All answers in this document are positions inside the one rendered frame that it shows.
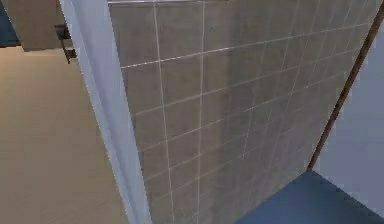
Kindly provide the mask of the tan wooden room door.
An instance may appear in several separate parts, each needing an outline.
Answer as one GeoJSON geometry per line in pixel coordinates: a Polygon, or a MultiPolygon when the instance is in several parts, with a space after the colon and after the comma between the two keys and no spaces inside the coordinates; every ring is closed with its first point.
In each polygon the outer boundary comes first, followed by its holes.
{"type": "Polygon", "coordinates": [[[0,224],[129,224],[59,0],[0,0],[0,224]]]}

